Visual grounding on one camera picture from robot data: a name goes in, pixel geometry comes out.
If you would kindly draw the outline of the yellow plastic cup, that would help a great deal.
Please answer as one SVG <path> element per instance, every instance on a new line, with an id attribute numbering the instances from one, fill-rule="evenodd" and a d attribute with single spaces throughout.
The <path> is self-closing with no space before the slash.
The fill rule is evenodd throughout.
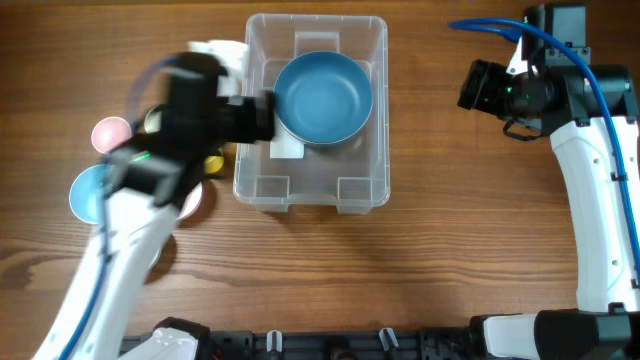
<path id="1" fill-rule="evenodd" d="M 214 176 L 224 171 L 225 158 L 222 155 L 209 156 L 204 162 L 204 172 L 207 176 Z"/>

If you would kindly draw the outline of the cream plastic cup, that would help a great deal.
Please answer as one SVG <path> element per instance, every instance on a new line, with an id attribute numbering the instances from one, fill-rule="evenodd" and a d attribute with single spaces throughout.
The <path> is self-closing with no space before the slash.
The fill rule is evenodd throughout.
<path id="1" fill-rule="evenodd" d="M 161 128 L 161 114 L 164 105 L 156 105 L 148 110 L 143 121 L 143 128 L 146 133 L 158 132 Z"/>

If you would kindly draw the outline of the blue bowl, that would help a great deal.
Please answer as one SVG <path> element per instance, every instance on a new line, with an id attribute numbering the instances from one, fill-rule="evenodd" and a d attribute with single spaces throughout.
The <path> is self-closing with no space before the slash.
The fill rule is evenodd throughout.
<path id="1" fill-rule="evenodd" d="M 368 122 L 374 93 L 365 70 L 353 59 L 315 51 L 290 61 L 274 84 L 276 114 L 299 141 L 336 145 Z"/>

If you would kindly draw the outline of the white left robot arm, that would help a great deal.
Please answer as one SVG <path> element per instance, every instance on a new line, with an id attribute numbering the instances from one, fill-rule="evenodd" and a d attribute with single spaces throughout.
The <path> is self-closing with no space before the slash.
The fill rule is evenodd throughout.
<path id="1" fill-rule="evenodd" d="M 269 141 L 276 97 L 221 95 L 230 72 L 213 55 L 183 52 L 135 80 L 134 115 L 158 72 L 168 75 L 160 127 L 137 129 L 101 159 L 98 223 L 37 359 L 114 359 L 151 262 L 178 225 L 187 196 L 205 177 L 205 160 L 224 144 Z"/>

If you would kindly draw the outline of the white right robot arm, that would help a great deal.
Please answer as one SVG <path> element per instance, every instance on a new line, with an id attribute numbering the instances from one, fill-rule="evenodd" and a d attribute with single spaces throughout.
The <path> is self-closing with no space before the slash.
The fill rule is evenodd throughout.
<path id="1" fill-rule="evenodd" d="M 458 104 L 549 138 L 567 188 L 578 259 L 577 307 L 473 319 L 482 355 L 519 359 L 639 356 L 638 102 L 624 65 L 541 74 L 472 63 Z"/>

